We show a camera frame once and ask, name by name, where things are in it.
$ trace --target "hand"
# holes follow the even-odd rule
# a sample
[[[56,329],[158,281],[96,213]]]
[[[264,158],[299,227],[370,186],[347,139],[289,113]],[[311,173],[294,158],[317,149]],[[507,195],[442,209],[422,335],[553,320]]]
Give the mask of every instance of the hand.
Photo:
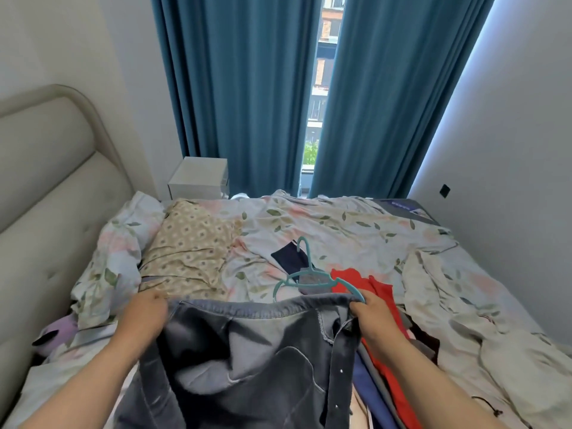
[[[349,303],[352,313],[358,318],[361,335],[375,356],[384,364],[390,362],[390,353],[408,340],[395,323],[386,302],[367,290],[360,290],[366,303]]]
[[[166,295],[154,289],[137,293],[123,310],[110,346],[120,348],[133,360],[139,359],[167,322]]]

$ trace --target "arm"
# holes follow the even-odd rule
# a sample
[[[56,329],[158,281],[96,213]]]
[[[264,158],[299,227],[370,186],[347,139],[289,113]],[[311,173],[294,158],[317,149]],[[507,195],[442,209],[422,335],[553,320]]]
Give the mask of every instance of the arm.
[[[109,343],[20,427],[102,428],[125,377],[166,320],[167,302],[160,292],[135,295]]]
[[[366,303],[351,303],[375,357],[390,368],[425,429],[506,429],[419,352],[399,331],[386,303],[361,291]]]

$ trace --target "nightstand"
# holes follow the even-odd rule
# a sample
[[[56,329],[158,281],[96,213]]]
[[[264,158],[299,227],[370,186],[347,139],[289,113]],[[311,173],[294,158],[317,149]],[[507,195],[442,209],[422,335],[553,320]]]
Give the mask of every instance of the nightstand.
[[[224,158],[185,157],[169,181],[171,199],[228,198],[228,164]]]

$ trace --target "gray jeans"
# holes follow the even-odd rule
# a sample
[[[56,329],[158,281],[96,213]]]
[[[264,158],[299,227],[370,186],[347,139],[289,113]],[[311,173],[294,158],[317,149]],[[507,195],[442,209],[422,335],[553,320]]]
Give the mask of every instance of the gray jeans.
[[[349,312],[355,300],[172,301],[116,427],[347,429],[360,340]]]

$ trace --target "headboard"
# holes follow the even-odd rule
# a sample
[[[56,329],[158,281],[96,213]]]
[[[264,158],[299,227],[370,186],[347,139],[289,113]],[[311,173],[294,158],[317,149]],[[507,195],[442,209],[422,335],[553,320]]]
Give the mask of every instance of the headboard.
[[[0,422],[32,341],[66,314],[101,228],[132,194],[81,93],[50,85],[0,102]]]

